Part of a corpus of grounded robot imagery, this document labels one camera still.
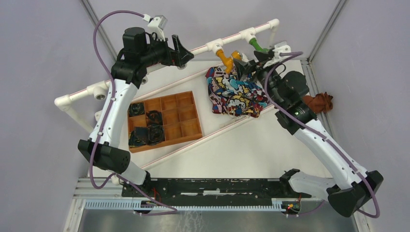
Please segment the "comic print cloth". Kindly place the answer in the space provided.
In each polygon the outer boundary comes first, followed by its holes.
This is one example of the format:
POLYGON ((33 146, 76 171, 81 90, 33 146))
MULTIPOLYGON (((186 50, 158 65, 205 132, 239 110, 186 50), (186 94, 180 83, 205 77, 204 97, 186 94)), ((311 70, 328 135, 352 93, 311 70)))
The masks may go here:
POLYGON ((251 81, 252 74, 241 80, 235 68, 227 73, 222 67, 214 66, 208 69, 205 78, 215 114, 258 118, 268 105, 264 90, 251 81))

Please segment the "brown cloth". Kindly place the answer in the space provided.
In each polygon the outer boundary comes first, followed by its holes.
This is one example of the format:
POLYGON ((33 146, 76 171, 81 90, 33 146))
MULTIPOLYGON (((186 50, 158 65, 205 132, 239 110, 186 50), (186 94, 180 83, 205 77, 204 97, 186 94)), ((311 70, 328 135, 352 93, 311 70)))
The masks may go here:
POLYGON ((303 102, 316 114, 327 113, 333 109, 333 96, 327 92, 316 94, 314 97, 305 95, 303 102))

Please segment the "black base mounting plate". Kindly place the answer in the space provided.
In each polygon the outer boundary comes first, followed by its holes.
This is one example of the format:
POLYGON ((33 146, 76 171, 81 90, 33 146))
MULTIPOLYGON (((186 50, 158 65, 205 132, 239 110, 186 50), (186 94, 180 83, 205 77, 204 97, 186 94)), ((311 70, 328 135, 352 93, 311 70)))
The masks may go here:
POLYGON ((272 199, 311 198, 275 178, 152 178, 143 192, 169 206, 269 206, 272 199))

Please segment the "green plastic water faucet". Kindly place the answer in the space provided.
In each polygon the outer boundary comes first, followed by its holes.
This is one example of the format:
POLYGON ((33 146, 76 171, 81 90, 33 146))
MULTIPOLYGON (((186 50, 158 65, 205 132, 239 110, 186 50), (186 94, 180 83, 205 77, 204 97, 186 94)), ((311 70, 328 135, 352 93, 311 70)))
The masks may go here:
POLYGON ((262 48, 256 38, 252 38, 249 40, 249 44, 255 49, 255 51, 262 52, 262 53, 269 53, 269 49, 262 48))

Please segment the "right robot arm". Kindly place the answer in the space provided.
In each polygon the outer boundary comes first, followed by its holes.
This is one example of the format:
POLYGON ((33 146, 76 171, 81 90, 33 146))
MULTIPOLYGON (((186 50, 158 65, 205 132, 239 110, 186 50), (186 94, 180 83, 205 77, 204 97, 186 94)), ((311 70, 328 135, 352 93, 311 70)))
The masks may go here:
POLYGON ((238 75, 252 74, 263 84, 268 100, 278 110, 276 117, 280 125, 306 145, 331 174, 330 178, 324 178, 291 169, 280 177, 280 193, 292 197, 298 192, 322 199, 347 218, 355 212, 362 212, 362 207, 372 201, 375 207, 372 218, 378 218, 381 211, 375 194, 383 176, 357 163, 328 133, 316 113, 303 100, 309 93, 309 87, 302 73, 290 71, 284 77, 277 73, 279 65, 299 53, 279 53, 279 61, 275 61, 273 51, 255 51, 254 54, 256 60, 234 59, 238 75))

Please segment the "wooden compartment tray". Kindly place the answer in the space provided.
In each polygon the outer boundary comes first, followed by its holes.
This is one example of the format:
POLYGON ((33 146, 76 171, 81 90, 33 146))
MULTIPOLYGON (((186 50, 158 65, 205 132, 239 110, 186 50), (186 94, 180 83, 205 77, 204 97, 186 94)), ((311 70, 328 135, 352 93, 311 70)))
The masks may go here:
MULTIPOLYGON (((142 152, 169 145, 176 145, 202 138, 203 133, 200 120, 195 105, 194 95, 191 91, 142 101, 134 101, 132 103, 137 102, 143 102, 148 110, 158 110, 162 113, 162 126, 164 128, 165 141, 154 146, 129 146, 131 153, 142 152)), ((136 125, 136 122, 132 122, 128 116, 128 138, 135 127, 146 126, 136 125)))

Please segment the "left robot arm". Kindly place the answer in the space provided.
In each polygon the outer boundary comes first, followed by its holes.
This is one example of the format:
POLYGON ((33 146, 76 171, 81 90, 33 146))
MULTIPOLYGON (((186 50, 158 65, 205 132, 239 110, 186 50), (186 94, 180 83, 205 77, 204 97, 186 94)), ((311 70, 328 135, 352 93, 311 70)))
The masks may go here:
POLYGON ((145 197, 152 191, 148 173, 131 162, 129 151, 119 148, 128 108, 148 67, 155 64, 183 67, 194 54, 182 45, 178 35, 172 35, 174 47, 171 48, 167 39, 162 41, 155 33, 149 34, 140 27, 126 29, 122 40, 123 48, 108 72, 112 83, 102 114, 89 138, 79 141, 78 150, 90 167, 120 175, 134 184, 139 196, 145 197))

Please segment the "dark patterned rolled cloth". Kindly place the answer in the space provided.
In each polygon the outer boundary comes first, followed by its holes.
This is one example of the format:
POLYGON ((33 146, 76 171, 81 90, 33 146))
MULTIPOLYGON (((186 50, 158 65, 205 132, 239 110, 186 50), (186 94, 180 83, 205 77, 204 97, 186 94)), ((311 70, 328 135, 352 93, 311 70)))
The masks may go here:
POLYGON ((135 127, 129 135, 128 144, 130 147, 154 146, 164 141, 163 126, 152 124, 147 127, 135 127))

